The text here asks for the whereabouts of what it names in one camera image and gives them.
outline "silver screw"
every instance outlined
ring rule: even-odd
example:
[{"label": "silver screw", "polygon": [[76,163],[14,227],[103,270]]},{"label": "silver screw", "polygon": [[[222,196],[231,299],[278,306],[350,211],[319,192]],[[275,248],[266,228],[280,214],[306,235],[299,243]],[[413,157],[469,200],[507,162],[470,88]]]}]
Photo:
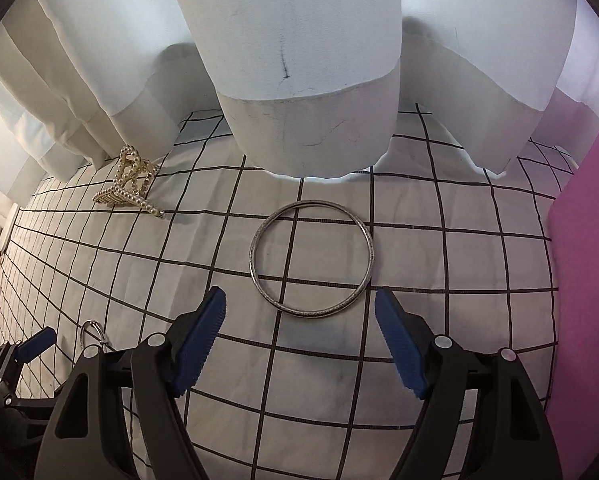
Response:
[{"label": "silver screw", "polygon": [[161,346],[166,341],[164,334],[153,334],[148,338],[148,346]]},{"label": "silver screw", "polygon": [[453,341],[450,337],[446,337],[445,335],[438,335],[435,338],[435,345],[439,348],[450,348],[453,346]]},{"label": "silver screw", "polygon": [[510,348],[503,348],[502,357],[506,359],[506,361],[515,361],[515,359],[517,359],[517,354]]},{"label": "silver screw", "polygon": [[99,354],[99,346],[97,345],[90,345],[84,349],[84,357],[87,359],[95,357],[97,354]]}]

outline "white tablecloth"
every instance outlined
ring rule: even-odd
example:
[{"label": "white tablecloth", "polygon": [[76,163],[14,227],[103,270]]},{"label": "white tablecloth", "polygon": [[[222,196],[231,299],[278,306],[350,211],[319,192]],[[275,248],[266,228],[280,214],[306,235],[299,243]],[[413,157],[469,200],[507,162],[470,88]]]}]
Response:
[{"label": "white tablecloth", "polygon": [[[572,174],[555,148],[529,142],[505,174],[484,174],[413,108],[399,114],[373,168],[300,181],[252,167],[220,112],[197,112],[150,190],[167,210],[161,219],[93,204],[114,162],[82,168],[66,186],[43,180],[17,218],[0,267],[0,341],[47,325],[58,333],[58,345],[25,367],[22,396],[51,395],[67,378],[84,320],[100,321],[115,348],[133,347],[195,309],[211,285],[226,291],[226,320],[178,402],[211,478],[388,478],[421,403],[401,385],[375,322],[381,285],[464,348],[512,347],[538,395],[549,395],[558,310],[546,217]],[[248,275],[263,219],[308,198],[368,222],[377,252],[369,289],[313,320],[278,313]],[[301,210],[295,226],[292,214],[276,222],[260,247],[265,287],[298,308],[339,302],[367,264],[358,228],[323,208]],[[461,469],[474,403],[469,392],[449,475]],[[137,418],[127,415],[138,469],[150,477]]]}]

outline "pink panel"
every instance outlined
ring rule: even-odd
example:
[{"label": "pink panel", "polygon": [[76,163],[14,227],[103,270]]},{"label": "pink panel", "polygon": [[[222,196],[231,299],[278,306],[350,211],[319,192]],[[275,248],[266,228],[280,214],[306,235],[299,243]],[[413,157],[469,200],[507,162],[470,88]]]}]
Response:
[{"label": "pink panel", "polygon": [[599,451],[599,136],[549,214],[559,346],[548,420],[565,480]]}]

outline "key ring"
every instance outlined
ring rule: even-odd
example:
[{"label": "key ring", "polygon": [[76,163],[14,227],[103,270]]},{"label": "key ring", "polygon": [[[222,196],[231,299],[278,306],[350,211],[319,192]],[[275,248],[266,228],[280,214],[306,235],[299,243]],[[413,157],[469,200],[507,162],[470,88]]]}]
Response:
[{"label": "key ring", "polygon": [[86,321],[84,321],[84,324],[82,325],[82,328],[80,330],[79,343],[82,347],[82,351],[84,351],[84,348],[86,348],[86,328],[89,326],[91,326],[95,330],[95,332],[97,332],[97,336],[93,336],[97,341],[96,344],[100,346],[102,349],[108,348],[115,352],[115,348],[113,348],[110,344],[110,339],[108,339],[108,336],[103,331],[102,325],[100,325],[99,322],[95,321],[94,319],[87,319]]}]

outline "small object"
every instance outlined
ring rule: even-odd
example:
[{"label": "small object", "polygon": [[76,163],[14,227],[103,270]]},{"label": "small object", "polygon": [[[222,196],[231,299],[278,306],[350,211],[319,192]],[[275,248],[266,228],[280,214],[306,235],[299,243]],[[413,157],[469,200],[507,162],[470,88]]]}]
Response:
[{"label": "small object", "polygon": [[[345,300],[340,301],[340,303],[337,303],[336,305],[333,305],[333,306],[330,306],[327,308],[323,308],[321,310],[298,310],[296,308],[291,308],[282,303],[279,303],[279,301],[274,300],[268,294],[268,292],[263,290],[262,283],[260,283],[260,279],[259,279],[259,276],[257,275],[257,270],[255,268],[256,267],[255,253],[257,250],[257,245],[259,244],[259,241],[262,238],[263,233],[266,231],[266,229],[268,229],[268,226],[270,224],[272,224],[276,219],[278,219],[281,215],[283,215],[286,211],[288,211],[290,209],[295,209],[295,208],[301,209],[303,207],[310,207],[310,206],[323,206],[323,207],[329,207],[331,209],[337,209],[338,211],[341,211],[342,213],[344,213],[346,216],[348,216],[351,220],[353,220],[357,224],[357,227],[359,227],[359,229],[361,229],[362,233],[364,234],[364,238],[366,239],[366,245],[368,246],[368,249],[369,249],[369,266],[366,269],[366,274],[362,278],[361,283],[359,283],[359,285],[357,286],[355,291],[353,291],[353,293]],[[351,211],[349,211],[342,205],[336,204],[334,202],[326,202],[326,200],[300,200],[299,202],[293,202],[292,204],[288,204],[280,209],[277,209],[275,211],[275,213],[273,213],[272,215],[270,215],[268,218],[266,218],[263,221],[262,225],[260,225],[259,229],[257,229],[255,236],[252,238],[252,243],[250,244],[250,251],[248,254],[248,261],[249,261],[249,266],[250,266],[250,276],[252,277],[253,283],[257,287],[257,290],[259,290],[260,294],[270,304],[274,305],[282,312],[292,314],[293,316],[324,317],[324,316],[330,316],[330,314],[339,312],[340,310],[343,310],[344,308],[349,306],[353,301],[355,301],[355,299],[366,288],[369,281],[371,280],[373,263],[375,262],[375,248],[373,245],[373,238],[371,236],[371,232],[369,232],[369,230],[366,227],[366,225],[364,224],[364,222],[362,222],[361,219],[355,215],[355,213],[352,213]]]},{"label": "small object", "polygon": [[84,357],[90,359],[99,354],[99,345],[90,345],[84,349]]},{"label": "small object", "polygon": [[88,327],[92,327],[95,330],[95,332],[97,332],[97,336],[95,336],[94,338],[97,341],[97,344],[100,347],[102,347],[102,349],[108,348],[115,352],[115,348],[113,348],[113,346],[110,344],[110,339],[103,331],[102,325],[94,319],[87,319],[86,321],[84,321],[84,324],[82,325],[82,328],[80,330],[79,344],[81,345],[82,350],[86,348],[86,330]]},{"label": "small object", "polygon": [[161,346],[166,341],[166,336],[164,334],[153,334],[148,338],[149,346]]},{"label": "small object", "polygon": [[515,359],[517,359],[517,354],[510,348],[502,348],[501,353],[502,357],[506,359],[506,361],[515,361]]},{"label": "small object", "polygon": [[[141,173],[146,173],[140,188],[137,187],[137,179]],[[130,205],[147,210],[150,214],[159,217],[164,216],[164,211],[156,208],[148,200],[146,194],[148,188],[154,181],[157,167],[145,158],[141,158],[137,150],[126,144],[119,153],[119,162],[112,186],[102,189],[92,197],[92,201],[101,204]]]},{"label": "small object", "polygon": [[450,337],[446,337],[445,335],[438,335],[435,338],[435,345],[437,345],[439,348],[450,348],[453,346],[453,342]]}]

